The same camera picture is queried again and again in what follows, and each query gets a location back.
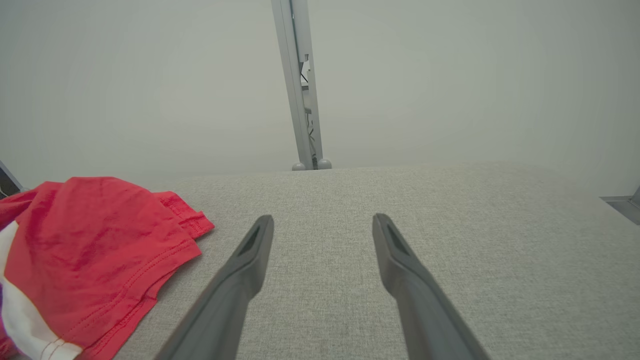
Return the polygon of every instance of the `gray wall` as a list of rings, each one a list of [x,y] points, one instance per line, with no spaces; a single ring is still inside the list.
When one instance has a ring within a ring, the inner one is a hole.
[[[508,160],[640,186],[640,1],[310,0],[334,167]]]
[[[309,0],[334,167],[510,160],[640,186],[640,2]],[[0,160],[70,176],[289,170],[269,0],[0,2]]]
[[[271,3],[2,0],[0,160],[30,188],[290,170]]]

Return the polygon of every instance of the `red t-shirt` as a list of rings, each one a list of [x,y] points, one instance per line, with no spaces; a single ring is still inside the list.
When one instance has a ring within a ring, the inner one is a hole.
[[[111,359],[213,227],[178,195],[114,177],[0,200],[0,357]]]

